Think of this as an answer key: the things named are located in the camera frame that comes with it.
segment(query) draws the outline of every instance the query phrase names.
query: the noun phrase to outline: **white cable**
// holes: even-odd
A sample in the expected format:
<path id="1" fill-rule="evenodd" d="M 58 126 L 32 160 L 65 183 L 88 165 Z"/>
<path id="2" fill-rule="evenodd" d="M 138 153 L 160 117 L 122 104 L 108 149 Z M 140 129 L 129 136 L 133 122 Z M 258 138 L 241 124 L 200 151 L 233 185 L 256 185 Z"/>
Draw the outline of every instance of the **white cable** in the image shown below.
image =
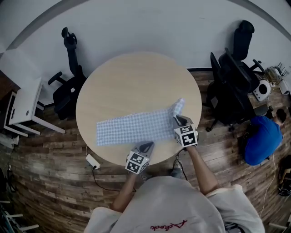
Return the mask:
<path id="1" fill-rule="evenodd" d="M 256 73 L 255 73 L 255 75 L 257 76 L 257 78 L 258 78 L 259 80 L 263 79 L 261 76 L 258 76 Z"/>
<path id="2" fill-rule="evenodd" d="M 265 198 L 266 198 L 266 195 L 267 195 L 267 191 L 268 191 L 269 187 L 271 186 L 271 184 L 272 184 L 272 182 L 273 182 L 273 180 L 275 179 L 275 176 L 276 176 L 276 165 L 275 165 L 274 153 L 273 153 L 273 162 L 274 162 L 274 177 L 273 177 L 271 183 L 269 184 L 269 186 L 266 189 L 265 196 L 264 196 L 264 202 L 263 202 L 263 209 L 262 209 L 262 211 L 260 213 L 260 217 L 261 217 L 261 215 L 263 213 L 263 210 L 265 208 Z"/>

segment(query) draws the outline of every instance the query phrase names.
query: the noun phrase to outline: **wire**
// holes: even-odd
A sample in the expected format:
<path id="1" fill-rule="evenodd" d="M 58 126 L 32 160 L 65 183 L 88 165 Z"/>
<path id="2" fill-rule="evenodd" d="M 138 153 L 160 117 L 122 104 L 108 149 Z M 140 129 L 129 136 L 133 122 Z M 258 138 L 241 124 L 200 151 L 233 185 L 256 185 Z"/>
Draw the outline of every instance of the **wire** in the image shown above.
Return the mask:
<path id="1" fill-rule="evenodd" d="M 257 76 L 258 79 L 260 79 L 260 80 L 263 79 L 261 76 L 257 75 L 256 73 L 254 73 L 254 74 Z"/>
<path id="2" fill-rule="evenodd" d="M 274 153 L 273 153 L 273 163 L 274 163 L 274 177 L 273 177 L 271 183 L 269 184 L 269 186 L 268 186 L 267 189 L 266 189 L 265 196 L 264 196 L 264 202 L 263 202 L 263 209 L 262 209 L 262 211 L 261 211 L 261 213 L 260 213 L 260 217 L 261 217 L 261 215 L 262 215 L 262 213 L 263 213 L 263 210 L 264 210 L 264 208 L 265 208 L 265 198 L 266 198 L 266 195 L 267 195 L 267 191 L 268 191 L 269 187 L 271 186 L 272 182 L 274 181 L 274 179 L 275 179 L 275 177 L 276 177 L 276 165 L 275 165 Z"/>
<path id="3" fill-rule="evenodd" d="M 182 163 L 181 163 L 180 160 L 179 160 L 180 152 L 183 151 L 183 150 L 184 150 L 184 148 L 178 151 L 178 153 L 176 154 L 176 160 L 175 160 L 175 161 L 178 161 L 178 163 L 180 164 L 181 169 L 182 169 L 182 172 L 183 172 L 183 174 L 184 174 L 184 177 L 185 177 L 185 179 L 188 181 L 188 178 L 187 178 L 187 176 L 186 176 L 186 174 L 185 174 L 185 172 L 184 172 L 183 165 L 182 165 Z"/>
<path id="4" fill-rule="evenodd" d="M 96 184 L 97 186 L 99 186 L 100 188 L 102 188 L 102 189 L 104 189 L 104 190 L 107 190 L 107 191 L 120 192 L 120 190 L 108 189 L 108 188 L 104 188 L 104 187 L 100 186 L 100 185 L 96 182 L 96 180 L 95 180 L 95 174 L 94 174 L 94 170 L 95 170 L 95 168 L 96 168 L 96 166 L 94 166 L 93 169 L 92 169 L 92 175 L 93 175 L 93 178 L 94 178 L 95 184 Z"/>
<path id="5" fill-rule="evenodd" d="M 107 191 L 120 192 L 120 190 L 108 189 L 108 188 L 104 188 L 104 187 L 100 186 L 100 185 L 96 182 L 96 180 L 95 180 L 95 174 L 94 174 L 94 169 L 95 169 L 95 167 L 96 167 L 96 166 L 94 166 L 93 169 L 92 169 L 92 174 L 93 174 L 93 178 L 94 178 L 95 184 L 96 184 L 97 186 L 99 186 L 100 188 L 102 188 L 102 189 L 104 189 L 104 190 L 107 190 Z"/>

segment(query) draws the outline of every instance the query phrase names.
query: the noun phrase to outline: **blue checkered cloth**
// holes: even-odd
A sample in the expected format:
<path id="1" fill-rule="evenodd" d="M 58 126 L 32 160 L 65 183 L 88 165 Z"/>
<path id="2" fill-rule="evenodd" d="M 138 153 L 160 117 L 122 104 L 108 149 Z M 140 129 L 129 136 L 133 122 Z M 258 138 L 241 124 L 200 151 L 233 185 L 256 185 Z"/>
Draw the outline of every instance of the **blue checkered cloth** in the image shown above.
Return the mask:
<path id="1" fill-rule="evenodd" d="M 184 104 L 185 100 L 179 99 L 164 110 L 134 113 L 98 122 L 96 144 L 104 146 L 174 139 L 173 116 L 181 114 Z"/>

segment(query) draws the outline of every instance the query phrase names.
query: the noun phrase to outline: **white desk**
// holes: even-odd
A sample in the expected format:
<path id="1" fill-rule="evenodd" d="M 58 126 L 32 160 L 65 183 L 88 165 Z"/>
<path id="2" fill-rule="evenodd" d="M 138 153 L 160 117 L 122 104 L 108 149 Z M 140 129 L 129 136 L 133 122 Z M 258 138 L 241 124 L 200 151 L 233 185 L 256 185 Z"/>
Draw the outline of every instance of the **white desk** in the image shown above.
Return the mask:
<path id="1" fill-rule="evenodd" d="M 2 100 L 0 104 L 0 129 L 6 129 L 8 131 L 11 131 L 13 133 L 17 133 L 19 135 L 28 137 L 26 133 L 23 133 L 19 131 L 18 127 L 9 126 L 7 118 L 10 117 L 10 110 L 12 108 L 12 104 L 14 102 L 14 99 L 16 97 L 16 93 L 13 91 L 10 95 L 6 95 Z"/>
<path id="2" fill-rule="evenodd" d="M 19 124 L 21 122 L 34 121 L 57 132 L 65 133 L 65 130 L 35 116 L 35 109 L 38 107 L 37 101 L 40 96 L 41 88 L 42 80 L 41 78 L 38 78 L 36 80 L 28 82 L 24 88 L 21 88 L 17 92 L 11 110 L 9 124 L 16 125 L 19 128 L 28 130 L 35 134 L 40 134 L 39 131 L 30 129 L 26 126 Z"/>

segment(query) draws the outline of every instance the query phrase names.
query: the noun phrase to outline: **power strip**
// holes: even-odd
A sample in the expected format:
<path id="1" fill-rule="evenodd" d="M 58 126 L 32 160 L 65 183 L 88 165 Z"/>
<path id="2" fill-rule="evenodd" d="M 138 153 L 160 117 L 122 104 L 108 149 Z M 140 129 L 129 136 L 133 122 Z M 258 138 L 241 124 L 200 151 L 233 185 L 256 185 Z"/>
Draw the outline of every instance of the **power strip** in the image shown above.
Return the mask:
<path id="1" fill-rule="evenodd" d="M 86 160 L 89 162 L 89 164 L 91 164 L 93 167 L 95 167 L 95 169 L 97 170 L 98 168 L 100 168 L 100 163 L 98 163 L 90 154 L 87 155 Z"/>

